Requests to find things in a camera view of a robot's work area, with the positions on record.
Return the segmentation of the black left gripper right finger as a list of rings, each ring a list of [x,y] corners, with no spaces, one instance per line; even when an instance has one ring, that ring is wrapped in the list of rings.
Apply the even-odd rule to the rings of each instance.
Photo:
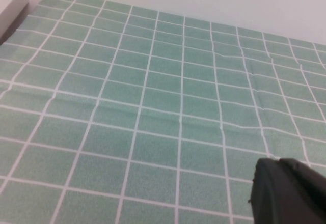
[[[290,170],[311,196],[325,196],[325,177],[294,158],[281,158],[279,163]]]

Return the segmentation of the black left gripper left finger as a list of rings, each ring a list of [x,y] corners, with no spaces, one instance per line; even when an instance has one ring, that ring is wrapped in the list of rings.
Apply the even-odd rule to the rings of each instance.
[[[249,203],[254,223],[325,223],[325,196],[311,196],[279,160],[258,159]]]

